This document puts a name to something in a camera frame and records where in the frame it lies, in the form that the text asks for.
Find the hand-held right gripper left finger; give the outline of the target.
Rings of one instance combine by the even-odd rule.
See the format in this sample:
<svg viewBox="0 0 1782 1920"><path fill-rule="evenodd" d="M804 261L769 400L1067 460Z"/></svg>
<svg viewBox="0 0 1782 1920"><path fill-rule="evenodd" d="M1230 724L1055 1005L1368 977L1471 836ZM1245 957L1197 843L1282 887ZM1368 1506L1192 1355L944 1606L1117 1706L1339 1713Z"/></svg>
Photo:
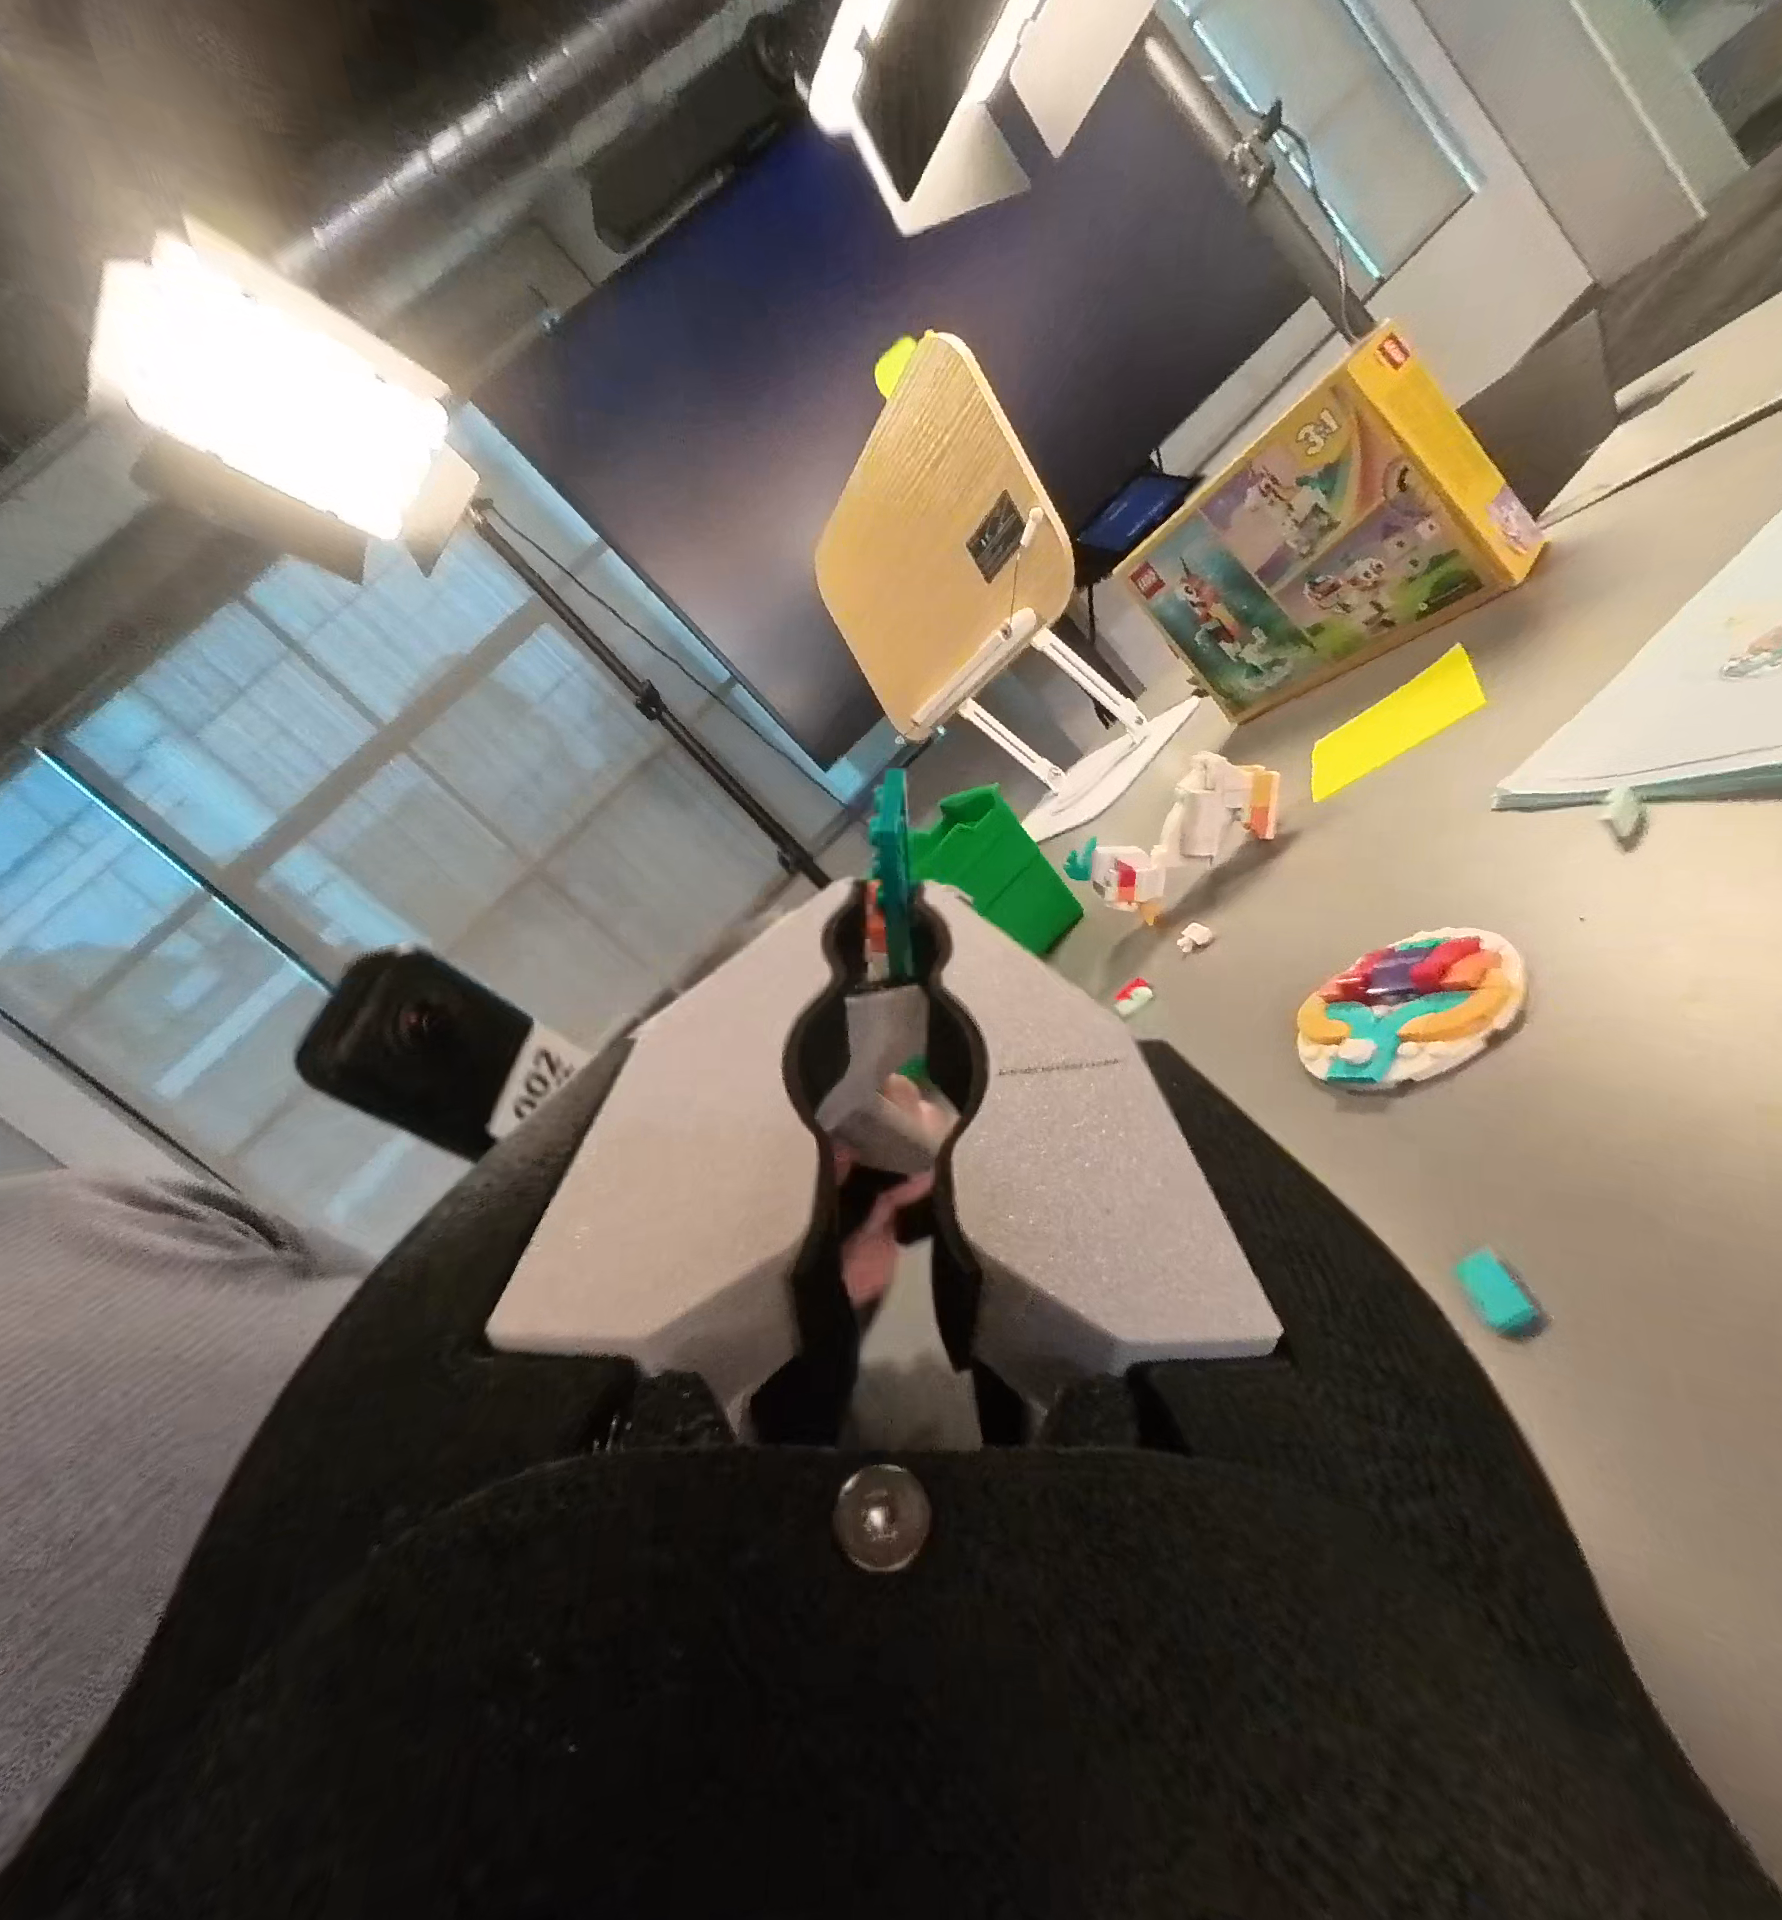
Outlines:
<svg viewBox="0 0 1782 1920"><path fill-rule="evenodd" d="M798 1353L791 1274L822 1143L785 1060L857 897L854 881L822 890L638 1027L492 1313L492 1350L709 1384L764 1384Z"/></svg>

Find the small blue-lit screen device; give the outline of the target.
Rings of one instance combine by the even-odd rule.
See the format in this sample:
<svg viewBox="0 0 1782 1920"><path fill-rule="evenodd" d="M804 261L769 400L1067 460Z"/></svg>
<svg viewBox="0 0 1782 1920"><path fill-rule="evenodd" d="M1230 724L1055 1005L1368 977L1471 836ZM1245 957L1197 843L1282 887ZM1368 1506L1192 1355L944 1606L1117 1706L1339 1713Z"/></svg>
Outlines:
<svg viewBox="0 0 1782 1920"><path fill-rule="evenodd" d="M1089 556L1103 556L1106 567L1157 533L1196 491L1194 477L1142 471L1128 481L1075 536Z"/></svg>

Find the yellow lego set box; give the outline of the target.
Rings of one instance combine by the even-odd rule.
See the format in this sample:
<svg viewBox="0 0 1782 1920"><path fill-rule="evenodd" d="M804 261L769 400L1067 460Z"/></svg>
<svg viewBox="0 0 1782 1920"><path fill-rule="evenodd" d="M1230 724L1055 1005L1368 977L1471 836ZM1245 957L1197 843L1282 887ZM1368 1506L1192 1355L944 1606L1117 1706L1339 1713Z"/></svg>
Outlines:
<svg viewBox="0 0 1782 1920"><path fill-rule="evenodd" d="M1379 324L1115 567L1243 724L1518 589L1549 536L1409 335Z"/></svg>

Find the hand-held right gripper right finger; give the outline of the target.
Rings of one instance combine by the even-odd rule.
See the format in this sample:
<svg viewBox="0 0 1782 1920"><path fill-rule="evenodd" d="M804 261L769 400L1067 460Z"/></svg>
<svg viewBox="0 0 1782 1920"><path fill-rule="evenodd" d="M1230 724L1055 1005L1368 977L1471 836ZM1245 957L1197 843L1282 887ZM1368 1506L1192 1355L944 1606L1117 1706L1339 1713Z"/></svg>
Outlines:
<svg viewBox="0 0 1782 1920"><path fill-rule="evenodd" d="M1169 1362L1271 1355L1283 1323L1133 1030L949 890L933 1006L969 1090L933 1192L947 1351L1025 1404Z"/></svg>

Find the teal lego tile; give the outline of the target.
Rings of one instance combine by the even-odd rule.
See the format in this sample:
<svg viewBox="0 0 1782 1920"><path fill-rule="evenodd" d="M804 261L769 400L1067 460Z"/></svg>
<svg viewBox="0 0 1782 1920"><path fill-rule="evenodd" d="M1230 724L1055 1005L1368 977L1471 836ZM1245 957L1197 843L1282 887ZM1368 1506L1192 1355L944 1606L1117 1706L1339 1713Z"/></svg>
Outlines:
<svg viewBox="0 0 1782 1920"><path fill-rule="evenodd" d="M1549 1326L1549 1314L1518 1271L1491 1247L1453 1265L1453 1277L1472 1314L1506 1341L1527 1341Z"/></svg>

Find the teal orange white lego strip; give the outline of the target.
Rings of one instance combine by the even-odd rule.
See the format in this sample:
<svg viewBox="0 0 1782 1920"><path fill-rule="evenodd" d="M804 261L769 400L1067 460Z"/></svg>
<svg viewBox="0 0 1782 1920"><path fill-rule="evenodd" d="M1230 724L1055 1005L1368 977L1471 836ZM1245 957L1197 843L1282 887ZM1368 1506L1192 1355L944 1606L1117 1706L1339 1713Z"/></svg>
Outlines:
<svg viewBox="0 0 1782 1920"><path fill-rule="evenodd" d="M879 783L869 821L871 872L865 886L865 977L875 990L921 979L924 960L921 884L912 868L908 781L901 769Z"/></svg>

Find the white studio light panel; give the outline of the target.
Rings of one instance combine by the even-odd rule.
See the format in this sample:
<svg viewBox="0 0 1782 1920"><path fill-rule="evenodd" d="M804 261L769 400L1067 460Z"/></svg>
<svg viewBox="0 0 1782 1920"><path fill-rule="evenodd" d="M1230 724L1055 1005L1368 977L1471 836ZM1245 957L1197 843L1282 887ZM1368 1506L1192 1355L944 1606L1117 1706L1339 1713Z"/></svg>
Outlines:
<svg viewBox="0 0 1782 1920"><path fill-rule="evenodd" d="M1047 157L1063 157L1151 13L1147 2L843 2L806 106L854 151L912 239L1029 189L1003 101Z"/></svg>
<svg viewBox="0 0 1782 1920"><path fill-rule="evenodd" d="M196 222L106 263L86 408L140 491L355 584L377 548L433 575L480 493L444 380Z"/></svg>

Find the person's left hand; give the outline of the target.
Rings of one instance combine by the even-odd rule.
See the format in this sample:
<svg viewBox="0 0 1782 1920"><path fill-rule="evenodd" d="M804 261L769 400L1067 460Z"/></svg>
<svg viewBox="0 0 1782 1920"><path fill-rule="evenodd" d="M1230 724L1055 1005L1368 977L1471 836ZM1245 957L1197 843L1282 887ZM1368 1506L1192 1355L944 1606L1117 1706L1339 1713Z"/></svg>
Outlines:
<svg viewBox="0 0 1782 1920"><path fill-rule="evenodd" d="M903 1248L930 1237L933 1170L893 1176L857 1166L840 1189L843 1279L853 1308L869 1314L896 1279Z"/></svg>

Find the wooden book stand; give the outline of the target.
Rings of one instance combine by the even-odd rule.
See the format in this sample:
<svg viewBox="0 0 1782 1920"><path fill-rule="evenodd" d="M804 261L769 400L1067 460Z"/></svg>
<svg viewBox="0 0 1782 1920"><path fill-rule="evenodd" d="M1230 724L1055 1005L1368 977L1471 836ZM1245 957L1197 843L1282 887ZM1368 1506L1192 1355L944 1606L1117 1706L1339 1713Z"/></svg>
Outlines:
<svg viewBox="0 0 1782 1920"><path fill-rule="evenodd" d="M1085 828L1143 776L1196 698L1151 714L1058 631L1079 589L1075 543L973 352L928 330L903 358L828 517L813 577L901 741L965 724L1041 781L1025 820L1044 845ZM979 697L1025 656L1067 677L1117 728L1058 767Z"/></svg>

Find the yellow paper note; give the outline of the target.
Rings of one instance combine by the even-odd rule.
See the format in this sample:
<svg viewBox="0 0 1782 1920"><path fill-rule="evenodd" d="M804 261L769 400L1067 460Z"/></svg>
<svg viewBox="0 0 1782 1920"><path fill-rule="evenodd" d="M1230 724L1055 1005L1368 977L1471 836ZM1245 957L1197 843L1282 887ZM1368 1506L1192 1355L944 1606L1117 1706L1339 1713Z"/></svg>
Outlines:
<svg viewBox="0 0 1782 1920"><path fill-rule="evenodd" d="M1487 707L1487 693L1461 643L1401 689L1320 735L1311 758L1311 797L1325 804L1416 752Z"/></svg>

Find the open lego instruction booklet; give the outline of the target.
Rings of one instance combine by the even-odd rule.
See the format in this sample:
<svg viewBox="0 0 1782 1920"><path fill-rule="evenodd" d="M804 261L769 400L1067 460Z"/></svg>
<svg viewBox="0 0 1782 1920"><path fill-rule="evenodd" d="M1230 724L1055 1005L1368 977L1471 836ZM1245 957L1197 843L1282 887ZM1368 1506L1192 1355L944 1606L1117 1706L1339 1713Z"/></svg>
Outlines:
<svg viewBox="0 0 1782 1920"><path fill-rule="evenodd" d="M1495 810L1782 795L1782 510L1503 778Z"/></svg>

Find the large dark display screen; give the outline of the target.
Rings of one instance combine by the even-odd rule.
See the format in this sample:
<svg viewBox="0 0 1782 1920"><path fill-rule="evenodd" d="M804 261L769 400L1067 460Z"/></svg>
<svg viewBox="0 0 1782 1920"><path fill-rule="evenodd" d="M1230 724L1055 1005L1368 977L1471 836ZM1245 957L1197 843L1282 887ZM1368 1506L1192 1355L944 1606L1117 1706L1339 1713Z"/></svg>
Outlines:
<svg viewBox="0 0 1782 1920"><path fill-rule="evenodd" d="M881 710L813 546L879 420L886 350L960 337L1079 535L1307 304L1133 72L1025 193L916 237L846 145L782 133L474 403L832 767Z"/></svg>

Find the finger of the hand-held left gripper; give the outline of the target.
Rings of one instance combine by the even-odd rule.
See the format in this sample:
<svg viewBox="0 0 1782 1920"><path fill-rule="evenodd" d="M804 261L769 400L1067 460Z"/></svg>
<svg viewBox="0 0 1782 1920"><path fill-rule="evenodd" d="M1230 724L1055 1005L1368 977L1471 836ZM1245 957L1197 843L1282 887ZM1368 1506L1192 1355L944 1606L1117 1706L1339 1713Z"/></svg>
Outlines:
<svg viewBox="0 0 1782 1920"><path fill-rule="evenodd" d="M927 1054L930 998L916 981L871 984L846 997L849 1061L820 1102L816 1121L828 1135L879 1111L888 1081Z"/></svg>

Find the green plastic bin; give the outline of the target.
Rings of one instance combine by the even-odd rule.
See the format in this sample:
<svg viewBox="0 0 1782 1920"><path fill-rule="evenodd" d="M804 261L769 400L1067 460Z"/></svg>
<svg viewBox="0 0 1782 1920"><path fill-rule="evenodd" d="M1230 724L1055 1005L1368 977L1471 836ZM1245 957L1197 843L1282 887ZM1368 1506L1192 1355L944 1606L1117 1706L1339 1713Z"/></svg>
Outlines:
<svg viewBox="0 0 1782 1920"><path fill-rule="evenodd" d="M1067 877L996 785L942 797L937 820L912 830L908 847L916 881L958 890L984 921L1039 960L1085 921Z"/></svg>

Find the round rainbow lego plate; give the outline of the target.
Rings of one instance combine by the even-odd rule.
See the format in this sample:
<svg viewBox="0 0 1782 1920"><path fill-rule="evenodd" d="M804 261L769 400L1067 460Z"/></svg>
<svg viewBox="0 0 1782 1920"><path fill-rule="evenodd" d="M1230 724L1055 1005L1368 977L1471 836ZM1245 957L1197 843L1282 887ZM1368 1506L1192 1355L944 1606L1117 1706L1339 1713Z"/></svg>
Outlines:
<svg viewBox="0 0 1782 1920"><path fill-rule="evenodd" d="M1371 950L1305 998L1300 1066L1350 1093L1450 1077L1503 1044L1527 1009L1527 968L1503 934L1440 927Z"/></svg>

